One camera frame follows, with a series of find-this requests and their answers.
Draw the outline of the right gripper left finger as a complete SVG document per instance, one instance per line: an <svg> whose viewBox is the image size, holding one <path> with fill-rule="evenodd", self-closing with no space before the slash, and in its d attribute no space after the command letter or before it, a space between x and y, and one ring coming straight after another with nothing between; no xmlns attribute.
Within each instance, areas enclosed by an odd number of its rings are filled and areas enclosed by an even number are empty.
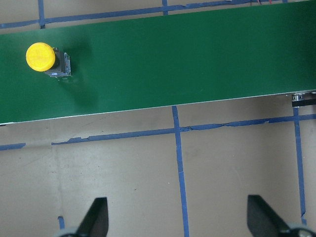
<svg viewBox="0 0 316 237"><path fill-rule="evenodd" d="M96 198L81 224L76 237L106 237L109 230L108 202L106 197Z"/></svg>

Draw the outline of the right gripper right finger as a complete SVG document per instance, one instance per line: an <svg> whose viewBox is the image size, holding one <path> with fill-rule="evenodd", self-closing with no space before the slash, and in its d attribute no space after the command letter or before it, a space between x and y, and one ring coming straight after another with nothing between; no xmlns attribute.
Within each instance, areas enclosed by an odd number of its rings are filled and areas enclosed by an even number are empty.
<svg viewBox="0 0 316 237"><path fill-rule="evenodd" d="M247 226L253 237L295 237L281 217L260 195L248 195Z"/></svg>

